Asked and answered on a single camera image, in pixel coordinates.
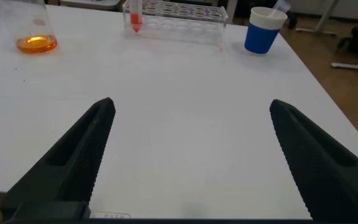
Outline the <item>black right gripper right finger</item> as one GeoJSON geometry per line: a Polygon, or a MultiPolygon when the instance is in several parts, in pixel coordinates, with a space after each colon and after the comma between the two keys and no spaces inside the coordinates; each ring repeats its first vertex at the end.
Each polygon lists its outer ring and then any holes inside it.
{"type": "Polygon", "coordinates": [[[316,222],[358,222],[358,157],[294,106],[270,115],[293,180],[316,222]]]}

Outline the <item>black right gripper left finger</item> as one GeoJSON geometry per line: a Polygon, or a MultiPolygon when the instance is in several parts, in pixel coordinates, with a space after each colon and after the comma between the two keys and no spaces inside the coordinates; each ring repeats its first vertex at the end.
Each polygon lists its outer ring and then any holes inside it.
{"type": "Polygon", "coordinates": [[[116,114],[113,100],[94,103],[7,192],[5,220],[82,219],[116,114]]]}

